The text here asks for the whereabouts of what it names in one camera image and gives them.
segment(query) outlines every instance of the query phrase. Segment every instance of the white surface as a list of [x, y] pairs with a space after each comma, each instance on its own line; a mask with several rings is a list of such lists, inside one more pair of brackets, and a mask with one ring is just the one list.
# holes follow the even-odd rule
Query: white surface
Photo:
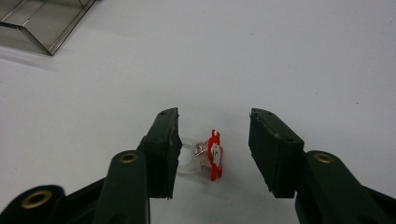
[[177, 176], [152, 223], [298, 223], [248, 148], [270, 110], [396, 197], [395, 1], [100, 1], [52, 57], [0, 48], [0, 210], [23, 191], [71, 193], [136, 148], [160, 111], [225, 149], [223, 178]]

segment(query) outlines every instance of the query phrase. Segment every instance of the screw hole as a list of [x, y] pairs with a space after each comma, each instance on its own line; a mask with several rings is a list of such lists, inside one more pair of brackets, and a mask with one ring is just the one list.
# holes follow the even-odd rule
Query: screw hole
[[315, 159], [317, 159], [317, 161], [323, 162], [323, 163], [333, 163], [334, 160], [332, 159], [331, 156], [326, 155], [324, 153], [317, 153], [314, 155]]
[[47, 189], [39, 190], [31, 193], [21, 203], [21, 207], [24, 209], [32, 209], [46, 203], [52, 196], [51, 191]]
[[129, 163], [137, 160], [137, 155], [134, 153], [124, 154], [120, 157], [120, 162]]

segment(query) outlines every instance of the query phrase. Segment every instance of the brass screw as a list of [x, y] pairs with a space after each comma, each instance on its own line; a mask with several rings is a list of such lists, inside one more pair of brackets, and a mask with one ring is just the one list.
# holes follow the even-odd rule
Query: brass screw
[[46, 203], [51, 196], [52, 192], [47, 189], [38, 190], [23, 199], [21, 207], [24, 209], [36, 208]]

